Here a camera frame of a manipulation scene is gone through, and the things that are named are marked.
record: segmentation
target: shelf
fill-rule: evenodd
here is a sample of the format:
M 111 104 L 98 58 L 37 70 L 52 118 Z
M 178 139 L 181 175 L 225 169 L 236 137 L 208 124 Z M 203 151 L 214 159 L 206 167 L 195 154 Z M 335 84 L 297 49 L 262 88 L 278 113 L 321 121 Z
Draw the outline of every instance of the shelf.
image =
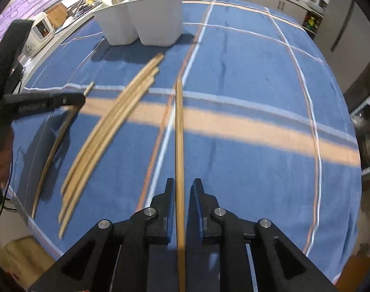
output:
M 306 31 L 312 33 L 313 35 L 316 35 L 316 33 L 314 31 L 311 31 L 310 29 L 306 28 L 305 26 L 302 26 L 303 29 L 305 29 Z

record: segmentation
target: black cable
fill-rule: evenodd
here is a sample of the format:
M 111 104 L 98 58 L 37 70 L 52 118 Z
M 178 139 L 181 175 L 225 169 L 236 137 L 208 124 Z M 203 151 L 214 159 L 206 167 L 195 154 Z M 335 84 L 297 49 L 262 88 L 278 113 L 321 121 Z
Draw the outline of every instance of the black cable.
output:
M 8 210 L 10 212 L 17 212 L 17 209 L 13 209 L 13 208 L 6 208 L 6 207 L 4 207 L 4 210 Z
M 1 209 L 0 209 L 0 217 L 1 217 L 1 213 L 3 212 L 3 208 L 4 208 L 4 204 L 5 204 L 5 199 L 7 198 L 7 193 L 8 193 L 8 189 L 9 189 L 9 183 L 11 182 L 11 178 L 12 178 L 12 170 L 13 170 L 13 155 L 11 157 L 11 167 L 10 167 L 10 171 L 9 171 L 8 183 L 7 183 L 7 186 L 5 187 L 5 193 L 4 193 L 4 197 L 3 197 L 3 203 L 2 203 Z

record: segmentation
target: white stripe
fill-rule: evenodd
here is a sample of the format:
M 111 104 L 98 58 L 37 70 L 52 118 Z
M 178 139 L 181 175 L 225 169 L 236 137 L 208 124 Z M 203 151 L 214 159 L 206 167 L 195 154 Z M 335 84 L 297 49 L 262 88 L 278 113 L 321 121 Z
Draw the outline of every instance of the white stripe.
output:
M 59 46 L 63 46 L 63 45 L 67 45 L 69 44 L 70 42 L 72 42 L 73 40 L 82 40 L 84 38 L 87 38 L 87 37 L 92 37 L 92 36 L 96 36 L 96 35 L 99 35 L 101 34 L 102 32 L 98 32 L 98 33 L 95 33 L 95 34 L 91 34 L 91 35 L 87 35 L 87 36 L 77 36 L 73 39 L 71 39 L 69 42 L 66 42 L 66 43 L 63 43 L 63 44 L 60 44 Z
M 204 24 L 207 24 L 208 23 L 208 20 L 209 20 L 209 17 L 211 16 L 211 12 L 212 12 L 213 5 L 214 5 L 215 1 L 216 0 L 213 0 L 213 2 L 210 4 L 210 9 L 209 9 L 209 11 L 207 13 L 207 16 L 205 18 Z M 204 33 L 205 33 L 205 29 L 206 29 L 206 27 L 203 26 L 203 28 L 201 29 L 199 38 L 197 40 L 197 44 L 194 47 L 194 50 L 192 52 L 192 55 L 190 56 L 189 62 L 186 65 L 184 74 L 182 75 L 182 87 L 184 87 L 184 85 L 186 83 L 186 79 L 187 79 L 187 77 L 189 75 L 189 72 L 190 72 L 190 69 L 192 67 L 194 58 L 196 57 L 196 54 L 197 54 L 197 52 L 198 52 L 198 50 L 200 48 L 200 43 L 201 43 L 201 40 L 203 39 L 203 36 L 204 36 Z M 166 154 L 167 145 L 169 143 L 170 134 L 171 134 L 171 130 L 172 130 L 172 127 L 173 127 L 173 122 L 174 122 L 174 119 L 175 119 L 175 111 L 176 111 L 175 104 L 173 104 L 173 110 L 172 110 L 171 115 L 170 115 L 169 124 L 168 124 L 168 126 L 166 128 L 165 137 L 164 137 L 164 139 L 162 141 L 161 150 L 159 151 L 159 156 L 158 156 L 158 160 L 157 160 L 157 166 L 155 166 L 153 179 L 151 180 L 151 185 L 150 185 L 150 189 L 149 189 L 149 194 L 148 194 L 147 199 L 146 199 L 146 202 L 145 202 L 145 208 L 148 207 L 148 206 L 150 206 L 151 200 L 153 199 L 153 196 L 155 194 L 155 189 L 157 188 L 157 182 L 158 182 L 160 170 L 161 170 L 162 163 L 163 163 L 163 158 L 165 157 L 165 154 Z
M 317 222 L 316 222 L 316 225 L 315 225 L 315 227 L 313 229 L 313 232 L 312 232 L 311 243 L 310 243 L 310 245 L 308 247 L 308 251 L 306 252 L 306 256 L 308 257 L 308 255 L 311 252 L 312 247 L 313 247 L 313 242 L 315 240 L 315 234 L 316 234 L 316 232 L 317 232 L 317 230 L 319 228 L 320 204 L 321 204 L 321 201 L 322 201 L 322 159 L 321 159 L 321 156 L 320 156 L 320 148 L 319 148 L 319 134 L 317 132 L 317 124 L 316 124 L 316 119 L 315 119 L 315 112 L 313 110 L 312 99 L 311 99 L 311 96 L 309 95 L 309 91 L 308 91 L 308 87 L 307 87 L 307 84 L 306 84 L 306 81 L 305 81 L 305 77 L 304 77 L 304 74 L 302 73 L 302 70 L 301 70 L 301 67 L 299 65 L 299 62 L 297 61 L 297 58 L 294 55 L 294 52 L 291 49 L 291 46 L 289 45 L 289 42 L 286 39 L 285 35 L 282 33 L 280 27 L 277 25 L 276 21 L 273 19 L 272 16 L 270 16 L 270 18 L 273 21 L 274 25 L 279 30 L 281 36 L 284 38 L 286 44 L 288 45 L 289 51 L 290 51 L 290 53 L 291 53 L 291 55 L 293 57 L 293 60 L 295 61 L 296 65 L 297 65 L 297 68 L 299 69 L 299 72 L 300 72 L 300 75 L 301 75 L 301 79 L 302 79 L 302 83 L 303 83 L 304 88 L 305 88 L 305 93 L 306 93 L 306 96 L 307 96 L 308 101 L 309 101 L 309 109 L 311 111 L 311 116 L 312 116 L 312 120 L 313 120 L 313 129 L 314 129 L 314 132 L 315 132 L 316 153 L 317 153 L 317 156 L 319 158 L 319 176 L 318 176 L 318 181 L 319 181 L 319 196 L 318 196 L 318 201 L 317 201 Z
M 183 1 L 189 1 L 189 2 L 191 2 L 191 1 L 211 2 L 211 1 L 209 1 L 209 0 L 183 0 Z M 249 8 L 249 11 L 250 11 L 250 12 L 257 12 L 257 11 L 260 11 L 260 12 L 257 12 L 257 13 L 261 13 L 261 14 L 265 14 L 265 15 L 267 15 L 267 12 L 268 12 L 268 13 L 270 13 L 270 11 L 269 11 L 269 10 L 267 10 L 267 12 L 266 12 L 264 9 L 255 8 L 255 7 L 253 7 L 253 6 L 248 6 L 248 5 L 243 5 L 243 4 L 237 4 L 237 3 L 227 2 L 227 1 L 219 1 L 219 2 L 221 2 L 221 3 L 225 3 L 225 4 L 231 4 L 231 5 L 242 6 L 242 7 L 244 7 L 244 8 Z M 291 25 L 291 26 L 294 26 L 294 27 L 296 27 L 296 28 L 298 28 L 298 29 L 301 29 L 302 31 L 305 31 L 305 30 L 300 26 L 300 24 L 294 23 L 294 22 L 292 22 L 291 20 L 289 20 L 289 19 L 287 19 L 287 18 L 285 18 L 285 17 L 281 17 L 281 16 L 278 16 L 278 15 L 276 15 L 276 14 L 272 14 L 272 13 L 270 13 L 270 15 L 271 15 L 272 17 L 274 17 L 275 19 L 279 20 L 279 21 L 282 21 L 282 22 L 287 23 L 287 24 L 289 24 L 289 25 Z
M 53 91 L 53 90 L 63 90 L 65 88 L 75 88 L 78 90 L 86 89 L 87 85 L 80 85 L 75 83 L 67 83 L 63 87 L 52 87 L 52 88 L 24 88 L 26 90 L 34 90 L 34 91 Z M 94 90 L 103 90 L 103 91 L 123 91 L 125 88 L 124 85 L 95 85 Z M 168 89 L 168 88 L 150 88 L 149 89 L 150 94 L 159 94 L 159 95 L 175 95 L 174 89 Z M 204 100 L 208 102 L 214 102 L 214 103 L 221 103 L 221 104 L 229 104 L 234 105 L 237 107 L 244 107 L 246 109 L 252 109 L 256 111 L 262 111 L 267 112 L 270 114 L 274 114 L 277 116 L 281 116 L 283 118 L 287 118 L 305 125 L 310 126 L 311 121 L 308 118 L 305 118 L 304 116 L 301 116 L 297 113 L 279 109 L 270 105 L 257 103 L 257 102 L 251 102 L 246 100 L 241 100 L 237 98 L 231 98 L 229 96 L 219 96 L 214 94 L 208 94 L 208 93 L 201 93 L 201 92 L 193 92 L 193 91 L 184 91 L 184 98 L 190 98 L 190 99 L 196 99 L 196 100 Z M 339 137 L 341 139 L 345 139 L 349 142 L 354 143 L 357 145 L 357 139 L 354 136 L 351 136 L 347 133 L 344 133 L 343 131 L 340 131 L 338 129 L 334 129 L 330 126 L 323 125 L 320 123 L 317 123 L 317 128 L 325 133 L 331 134 L 333 136 Z
M 280 44 L 283 44 L 285 46 L 289 46 L 291 48 L 294 48 L 295 50 L 298 50 L 298 51 L 308 55 L 309 57 L 311 57 L 312 59 L 314 59 L 314 60 L 316 60 L 320 63 L 323 62 L 322 59 L 312 56 L 310 53 L 306 52 L 305 50 L 302 50 L 301 48 L 298 48 L 298 47 L 295 47 L 295 46 L 290 46 L 290 45 L 284 43 L 282 40 L 278 40 L 276 38 L 273 38 L 273 37 L 270 37 L 270 36 L 267 36 L 267 35 L 263 35 L 263 34 L 259 34 L 259 33 L 255 33 L 255 32 L 252 32 L 252 31 L 247 31 L 246 29 L 239 29 L 239 28 L 234 28 L 234 27 L 230 27 L 230 26 L 223 26 L 223 25 L 216 25 L 216 24 L 203 24 L 203 23 L 191 23 L 191 22 L 185 22 L 183 24 L 185 24 L 185 25 L 204 25 L 204 26 L 207 26 L 207 27 L 218 27 L 218 28 L 229 29 L 229 30 L 237 31 L 237 32 L 241 32 L 241 33 L 248 33 L 248 34 L 252 34 L 252 35 L 263 37 L 263 38 L 268 38 L 270 40 L 273 40 L 273 41 L 278 42 Z

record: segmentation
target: orange stripe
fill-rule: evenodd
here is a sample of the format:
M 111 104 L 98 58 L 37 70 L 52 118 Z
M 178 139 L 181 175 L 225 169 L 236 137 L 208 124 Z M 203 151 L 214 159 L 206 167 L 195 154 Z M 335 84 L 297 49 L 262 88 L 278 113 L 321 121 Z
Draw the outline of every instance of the orange stripe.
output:
M 202 19 L 203 23 L 204 23 L 204 21 L 207 17 L 207 14 L 208 14 L 210 8 L 211 8 L 211 5 L 205 10 L 205 13 L 204 13 L 204 16 L 203 16 L 203 19 Z M 203 26 L 199 25 L 199 28 L 196 32 L 196 35 L 193 38 L 193 42 L 192 42 L 191 46 L 189 47 L 188 52 L 186 53 L 186 56 L 185 56 L 184 60 L 182 61 L 182 65 L 180 67 L 180 71 L 177 75 L 177 78 L 182 79 L 182 75 L 184 74 L 186 66 L 187 66 L 187 64 L 190 60 L 190 56 L 192 55 L 193 50 L 196 47 L 197 40 L 200 36 L 202 28 L 203 28 Z M 173 102 L 173 97 L 170 96 L 168 101 L 167 101 L 167 104 L 166 104 L 164 116 L 163 116 L 162 121 L 161 121 L 160 126 L 159 126 L 158 136 L 157 136 L 157 139 L 154 143 L 153 153 L 151 154 L 151 157 L 150 157 L 150 161 L 149 161 L 149 165 L 147 167 L 145 180 L 143 182 L 143 188 L 142 188 L 141 195 L 139 197 L 138 205 L 136 206 L 135 212 L 138 212 L 139 210 L 142 209 L 143 202 L 145 201 L 147 188 L 149 187 L 149 184 L 150 184 L 151 174 L 153 172 L 153 167 L 154 167 L 157 155 L 158 155 L 158 149 L 159 149 L 159 146 L 162 143 L 163 132 L 164 132 L 164 129 L 165 129 L 165 123 L 166 123 L 166 119 L 167 119 L 168 114 L 169 114 L 169 108 L 172 105 L 172 102 Z
M 80 114 L 102 116 L 109 110 L 113 100 L 87 98 Z M 128 122 L 159 128 L 165 114 L 166 104 L 140 102 Z M 256 146 L 268 146 L 303 155 L 315 157 L 313 135 L 262 120 L 244 116 L 215 112 L 193 107 L 184 107 L 184 130 L 206 137 L 232 140 Z M 358 148 L 338 144 L 319 138 L 320 155 L 325 162 L 360 168 Z

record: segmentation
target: bamboo skewer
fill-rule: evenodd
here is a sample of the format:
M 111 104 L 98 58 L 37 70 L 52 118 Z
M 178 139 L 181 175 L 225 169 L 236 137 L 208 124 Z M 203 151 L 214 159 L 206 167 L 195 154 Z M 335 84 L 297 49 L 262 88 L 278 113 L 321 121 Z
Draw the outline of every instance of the bamboo skewer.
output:
M 145 78 L 149 74 L 149 72 L 153 69 L 153 67 L 156 67 L 161 62 L 161 60 L 163 59 L 163 57 L 164 57 L 163 54 L 159 53 L 153 59 L 151 59 L 137 73 L 137 75 L 130 81 L 129 86 L 131 86 L 132 84 L 137 84 L 140 79 Z M 122 98 L 121 98 L 120 95 L 115 100 L 114 105 L 117 104 L 119 100 L 122 100 Z M 77 154 L 77 157 L 75 158 L 75 160 L 74 160 L 71 168 L 69 169 L 68 175 L 66 176 L 65 181 L 64 181 L 64 183 L 63 183 L 63 185 L 61 187 L 61 194 L 64 194 L 64 192 L 66 191 L 66 188 L 67 188 L 67 186 L 69 184 L 70 179 L 72 178 L 72 175 L 74 173 L 74 170 L 77 167 L 79 161 L 81 160 L 81 157 L 85 153 L 87 147 L 89 146 L 90 141 L 94 138 L 94 136 L 96 135 L 97 131 L 100 129 L 102 123 L 104 123 L 108 117 L 110 117 L 110 113 L 109 112 L 98 121 L 98 123 L 96 124 L 96 126 L 93 128 L 93 130 L 89 134 L 88 138 L 86 139 L 84 145 L 81 147 L 81 149 L 80 149 L 79 153 Z
M 90 93 L 90 91 L 93 89 L 94 87 L 94 82 L 91 82 L 89 84 L 89 86 L 85 89 L 84 91 L 84 96 L 87 97 L 88 94 Z M 42 188 L 43 188 L 43 184 L 46 180 L 46 176 L 47 176 L 47 172 L 50 168 L 50 165 L 53 161 L 53 158 L 58 150 L 58 147 L 59 145 L 61 144 L 61 141 L 63 139 L 63 136 L 65 135 L 66 133 L 66 130 L 68 129 L 71 121 L 73 120 L 74 116 L 77 114 L 77 112 L 81 109 L 82 106 L 74 106 L 71 108 L 68 116 L 66 117 L 65 121 L 62 123 L 59 131 L 58 131 L 58 136 L 54 142 L 54 145 L 53 147 L 51 148 L 50 150 L 50 153 L 47 157 L 47 160 L 46 160 L 46 163 L 44 164 L 44 168 L 42 170 L 42 175 L 40 177 L 40 180 L 39 180 L 39 183 L 38 183 L 38 187 L 36 189 L 36 193 L 35 193 L 35 199 L 34 199 L 34 204 L 33 204 L 33 210 L 31 212 L 31 217 L 32 218 L 35 218 L 35 213 L 36 213 L 36 209 L 38 207 L 38 202 L 39 202 L 39 198 L 40 198 L 40 194 L 42 192 Z
M 89 179 L 91 173 L 93 172 L 96 164 L 100 160 L 102 154 L 104 153 L 105 149 L 109 145 L 109 143 L 112 141 L 112 138 L 114 135 L 117 133 L 119 127 L 124 123 L 126 120 L 127 116 L 132 112 L 132 110 L 135 108 L 135 106 L 139 103 L 139 100 L 142 98 L 142 96 L 147 92 L 149 87 L 154 83 L 154 77 L 153 74 L 151 76 L 148 76 L 145 82 L 143 82 L 135 91 L 135 95 L 133 96 L 132 100 L 127 104 L 127 106 L 124 108 L 123 112 L 119 116 L 119 118 L 116 121 L 116 124 L 114 127 L 111 128 L 110 132 L 108 135 L 105 136 L 104 141 L 102 141 L 99 145 L 99 149 L 95 153 L 93 159 L 91 159 L 87 163 L 86 170 L 81 177 L 78 185 L 76 186 L 76 191 L 75 194 L 73 195 L 73 198 L 71 199 L 71 202 L 69 206 L 67 207 L 66 213 L 65 213 L 65 218 L 62 221 L 61 224 L 61 229 L 59 230 L 59 238 L 62 238 L 65 229 L 68 225 L 68 222 L 71 218 L 71 215 L 74 211 L 74 208 L 77 204 L 77 201 L 79 200 L 79 197 L 81 196 L 81 193 L 85 187 L 85 184 L 87 180 Z
M 158 68 L 155 67 L 152 71 L 152 75 L 158 73 Z M 130 84 L 127 86 L 127 88 L 119 95 L 118 99 L 116 100 L 116 103 L 112 106 L 111 110 L 108 112 L 106 120 L 101 123 L 100 128 L 96 131 L 94 137 L 89 142 L 88 148 L 85 150 L 83 154 L 83 159 L 85 164 L 89 162 L 89 160 L 94 156 L 96 153 L 97 148 L 100 145 L 100 142 L 104 139 L 104 137 L 107 135 L 107 133 L 110 131 L 110 129 L 114 126 L 116 123 L 116 119 L 121 114 L 122 110 L 127 106 L 127 102 L 132 99 L 132 94 L 135 91 L 135 89 L 138 86 L 138 79 L 133 79 L 136 81 L 131 81 Z M 69 181 L 70 187 L 67 188 L 63 200 L 62 200 L 62 207 L 61 211 L 58 215 L 58 222 L 60 223 L 64 217 L 65 211 L 67 209 L 67 206 L 70 203 L 70 200 L 73 196 L 73 193 L 75 191 L 74 186 L 76 186 L 79 183 L 79 180 L 81 178 L 81 175 L 83 175 L 85 171 L 85 166 L 82 165 L 81 162 L 79 162 L 73 172 L 73 175 Z
M 176 82 L 176 230 L 179 292 L 185 292 L 184 110 L 182 80 Z
M 149 78 L 150 77 L 153 78 L 158 73 L 158 71 L 159 70 L 157 67 L 153 69 Z M 86 184 L 90 176 L 90 172 L 88 168 L 90 168 L 93 164 L 92 159 L 94 159 L 97 153 L 100 154 L 104 152 L 105 147 L 104 147 L 103 142 L 107 141 L 108 139 L 111 139 L 110 137 L 111 137 L 112 132 L 113 132 L 112 135 L 116 133 L 118 129 L 118 127 L 116 128 L 116 126 L 118 126 L 118 120 L 123 116 L 124 110 L 127 109 L 130 102 L 134 101 L 134 97 L 132 95 L 138 92 L 138 89 L 142 87 L 144 83 L 146 83 L 146 81 L 143 81 L 140 85 L 137 85 L 137 86 L 133 84 L 132 87 L 127 87 L 127 89 L 124 90 L 124 92 L 122 92 L 122 94 L 124 94 L 123 95 L 124 100 L 119 101 L 117 105 L 113 106 L 113 108 L 111 109 L 111 111 L 113 112 L 111 113 L 111 117 L 108 118 L 106 122 L 102 123 L 102 126 L 96 133 L 93 140 L 90 142 L 89 148 L 87 149 L 87 151 L 85 152 L 83 156 L 83 159 L 82 159 L 83 162 L 80 162 L 79 165 L 77 166 L 73 174 L 73 177 L 70 180 L 71 186 L 67 189 L 64 195 L 64 198 L 62 201 L 62 208 L 58 216 L 59 223 L 61 223 L 61 221 L 63 220 L 66 210 L 68 208 L 68 205 L 71 202 L 78 185 L 81 183 L 84 185 Z

